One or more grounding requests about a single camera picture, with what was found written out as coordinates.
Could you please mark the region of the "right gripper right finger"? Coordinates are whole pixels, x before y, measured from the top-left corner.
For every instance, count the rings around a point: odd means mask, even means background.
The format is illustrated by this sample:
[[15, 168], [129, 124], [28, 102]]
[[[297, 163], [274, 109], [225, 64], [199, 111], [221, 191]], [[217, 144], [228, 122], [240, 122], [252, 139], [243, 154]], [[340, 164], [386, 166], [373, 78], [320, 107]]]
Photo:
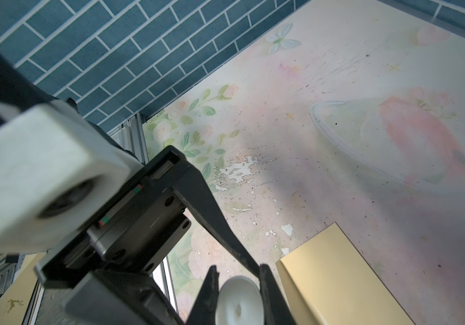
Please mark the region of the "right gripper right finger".
[[266, 325], [296, 325], [282, 292], [266, 264], [259, 267], [260, 292]]

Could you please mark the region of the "white glue stick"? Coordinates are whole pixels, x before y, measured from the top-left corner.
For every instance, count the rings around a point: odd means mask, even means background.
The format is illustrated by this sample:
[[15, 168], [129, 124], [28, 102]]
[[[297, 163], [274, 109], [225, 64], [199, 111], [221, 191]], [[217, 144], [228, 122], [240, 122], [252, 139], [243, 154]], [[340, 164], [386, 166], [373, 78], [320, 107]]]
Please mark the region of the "white glue stick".
[[217, 298], [216, 324], [264, 324], [262, 296], [252, 280], [235, 276], [223, 284]]

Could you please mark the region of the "yellow envelope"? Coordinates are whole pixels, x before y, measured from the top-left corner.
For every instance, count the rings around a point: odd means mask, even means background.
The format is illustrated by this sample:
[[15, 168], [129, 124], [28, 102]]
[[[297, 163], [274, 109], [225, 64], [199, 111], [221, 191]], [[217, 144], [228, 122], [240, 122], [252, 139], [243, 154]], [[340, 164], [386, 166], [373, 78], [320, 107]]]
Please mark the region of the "yellow envelope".
[[413, 323], [336, 223], [276, 267], [297, 324]]

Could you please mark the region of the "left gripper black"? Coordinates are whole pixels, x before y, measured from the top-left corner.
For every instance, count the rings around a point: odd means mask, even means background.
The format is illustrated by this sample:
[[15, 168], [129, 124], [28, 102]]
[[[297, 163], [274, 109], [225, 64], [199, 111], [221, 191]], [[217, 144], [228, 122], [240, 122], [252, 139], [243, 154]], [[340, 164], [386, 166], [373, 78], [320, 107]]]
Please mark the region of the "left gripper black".
[[201, 172], [164, 148], [35, 267], [45, 288], [66, 288], [63, 310], [88, 324], [180, 324], [152, 273], [190, 227], [188, 208], [245, 269], [260, 266], [231, 230]]

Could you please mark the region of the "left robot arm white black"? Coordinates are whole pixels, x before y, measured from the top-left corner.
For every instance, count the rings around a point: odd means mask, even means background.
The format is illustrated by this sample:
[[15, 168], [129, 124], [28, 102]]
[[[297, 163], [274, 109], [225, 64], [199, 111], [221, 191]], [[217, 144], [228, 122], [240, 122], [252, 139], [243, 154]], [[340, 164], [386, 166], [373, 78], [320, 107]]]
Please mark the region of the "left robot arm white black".
[[0, 55], [0, 254], [42, 253], [46, 288], [92, 324], [181, 324], [152, 271], [189, 211], [253, 275], [201, 172], [168, 146], [143, 163]]

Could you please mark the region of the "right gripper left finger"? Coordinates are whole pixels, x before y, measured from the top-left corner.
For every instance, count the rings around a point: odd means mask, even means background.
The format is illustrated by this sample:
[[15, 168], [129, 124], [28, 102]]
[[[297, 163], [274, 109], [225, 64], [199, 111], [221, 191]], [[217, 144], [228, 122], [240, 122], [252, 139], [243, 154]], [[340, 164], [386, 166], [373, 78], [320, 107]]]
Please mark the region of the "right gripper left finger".
[[194, 302], [186, 325], [215, 325], [219, 295], [219, 272], [212, 265]]

